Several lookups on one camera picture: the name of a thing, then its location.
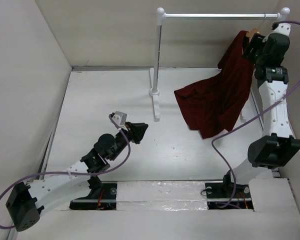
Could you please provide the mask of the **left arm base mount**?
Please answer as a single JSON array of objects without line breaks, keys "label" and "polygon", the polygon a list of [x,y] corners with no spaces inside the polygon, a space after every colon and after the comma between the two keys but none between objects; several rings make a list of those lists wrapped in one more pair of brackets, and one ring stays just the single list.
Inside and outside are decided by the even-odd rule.
[{"label": "left arm base mount", "polygon": [[103,182],[102,189],[98,195],[89,193],[86,197],[74,199],[70,202],[69,208],[77,211],[112,211],[117,209],[117,188],[116,181]]}]

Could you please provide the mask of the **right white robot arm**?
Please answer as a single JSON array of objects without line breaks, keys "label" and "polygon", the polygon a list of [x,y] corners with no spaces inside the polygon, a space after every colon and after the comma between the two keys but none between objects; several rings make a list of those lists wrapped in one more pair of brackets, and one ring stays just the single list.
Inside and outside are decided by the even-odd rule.
[{"label": "right white robot arm", "polygon": [[243,52],[243,58],[254,64],[254,77],[262,100],[263,133],[252,142],[247,158],[224,175],[221,191],[232,197],[267,169],[285,166],[300,150],[300,140],[293,136],[288,118],[288,70],[282,66],[290,38],[283,33],[262,36],[256,33]]}]

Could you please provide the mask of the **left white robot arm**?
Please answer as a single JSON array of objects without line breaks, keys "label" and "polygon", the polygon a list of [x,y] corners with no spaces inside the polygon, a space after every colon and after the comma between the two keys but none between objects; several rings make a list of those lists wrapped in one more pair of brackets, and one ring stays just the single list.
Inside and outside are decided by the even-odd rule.
[{"label": "left white robot arm", "polygon": [[66,202],[86,196],[97,198],[103,187],[99,175],[114,171],[109,162],[124,149],[130,150],[132,143],[139,144],[148,127],[146,123],[126,122],[116,135],[101,135],[93,148],[65,171],[14,185],[6,208],[16,231],[29,229],[47,212]]}]

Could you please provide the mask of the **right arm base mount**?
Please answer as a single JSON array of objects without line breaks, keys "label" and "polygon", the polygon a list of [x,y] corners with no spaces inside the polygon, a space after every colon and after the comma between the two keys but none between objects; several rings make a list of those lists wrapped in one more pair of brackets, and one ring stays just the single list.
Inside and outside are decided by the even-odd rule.
[{"label": "right arm base mount", "polygon": [[224,187],[221,181],[206,182],[200,194],[206,197],[208,210],[253,210],[253,201],[248,185]]}]

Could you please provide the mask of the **dark red t shirt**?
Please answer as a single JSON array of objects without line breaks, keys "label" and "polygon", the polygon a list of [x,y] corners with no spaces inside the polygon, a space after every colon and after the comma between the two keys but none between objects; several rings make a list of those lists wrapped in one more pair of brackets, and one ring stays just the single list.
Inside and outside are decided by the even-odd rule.
[{"label": "dark red t shirt", "polygon": [[249,98],[254,65],[244,59],[250,39],[240,31],[219,61],[220,72],[175,90],[179,109],[190,130],[203,139],[232,131]]}]

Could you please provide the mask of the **wooden clothes hanger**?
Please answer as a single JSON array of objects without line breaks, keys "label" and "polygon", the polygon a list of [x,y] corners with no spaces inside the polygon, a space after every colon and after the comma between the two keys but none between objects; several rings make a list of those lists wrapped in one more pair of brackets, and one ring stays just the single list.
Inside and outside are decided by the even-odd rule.
[{"label": "wooden clothes hanger", "polygon": [[248,31],[245,34],[245,37],[248,38],[248,41],[251,42],[253,36],[255,34],[259,34],[260,33],[260,28],[262,27],[262,25],[264,24],[266,20],[266,16],[263,17],[262,21],[260,22],[260,24],[258,25],[258,27],[254,27],[253,29],[251,29],[250,31]]}]

